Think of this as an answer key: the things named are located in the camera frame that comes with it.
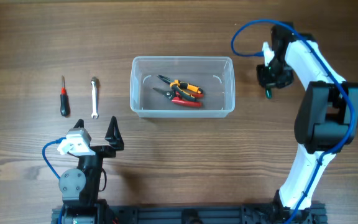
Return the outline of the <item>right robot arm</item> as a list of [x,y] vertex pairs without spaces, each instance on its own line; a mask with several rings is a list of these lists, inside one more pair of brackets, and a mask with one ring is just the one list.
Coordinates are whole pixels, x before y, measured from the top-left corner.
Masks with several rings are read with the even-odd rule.
[[266,97],[272,97],[272,89],[292,84],[295,77],[305,95],[294,124],[295,160],[275,193],[270,221],[301,223],[311,212],[311,198],[325,168],[355,136],[358,83],[338,75],[313,36],[295,32],[291,23],[276,23],[271,37],[272,42],[262,47],[265,62],[257,66],[257,79]]

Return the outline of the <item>green handle screwdriver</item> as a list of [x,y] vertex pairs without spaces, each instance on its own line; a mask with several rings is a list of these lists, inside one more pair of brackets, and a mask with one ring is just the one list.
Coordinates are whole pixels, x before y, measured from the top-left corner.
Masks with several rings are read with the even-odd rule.
[[266,95],[267,99],[271,99],[272,98],[272,89],[271,88],[266,88],[265,89],[265,95]]

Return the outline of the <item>red handle snips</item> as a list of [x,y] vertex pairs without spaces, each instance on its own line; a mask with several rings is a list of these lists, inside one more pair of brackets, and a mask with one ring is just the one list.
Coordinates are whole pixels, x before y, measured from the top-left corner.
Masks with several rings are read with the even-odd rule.
[[177,92],[175,90],[163,90],[163,89],[156,88],[156,87],[153,87],[153,89],[156,92],[162,94],[164,97],[168,98],[174,104],[192,107],[192,108],[200,108],[202,106],[202,103],[200,101],[198,101],[197,99],[202,98],[203,94],[195,93],[195,94],[193,94],[193,96],[196,98],[196,101],[189,101],[189,100],[184,99],[184,97],[182,97],[179,94],[179,92]]

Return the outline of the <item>orange black needle-nose pliers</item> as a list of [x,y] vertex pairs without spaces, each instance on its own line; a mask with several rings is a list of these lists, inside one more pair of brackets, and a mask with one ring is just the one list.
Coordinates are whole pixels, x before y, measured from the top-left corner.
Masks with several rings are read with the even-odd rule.
[[188,101],[196,101],[197,98],[204,96],[204,91],[196,85],[190,83],[181,82],[179,80],[172,80],[163,75],[157,75],[159,79],[170,85],[170,88],[178,93],[181,97]]

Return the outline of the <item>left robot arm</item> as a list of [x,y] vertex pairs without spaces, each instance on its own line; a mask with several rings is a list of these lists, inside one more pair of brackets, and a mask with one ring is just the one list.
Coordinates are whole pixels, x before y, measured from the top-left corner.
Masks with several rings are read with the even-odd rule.
[[63,205],[53,212],[52,223],[119,223],[107,201],[98,198],[104,190],[100,187],[101,178],[107,177],[103,159],[115,158],[117,151],[124,149],[115,116],[110,120],[105,140],[108,142],[106,145],[91,146],[84,121],[79,119],[59,144],[59,153],[78,158],[78,165],[59,178]]

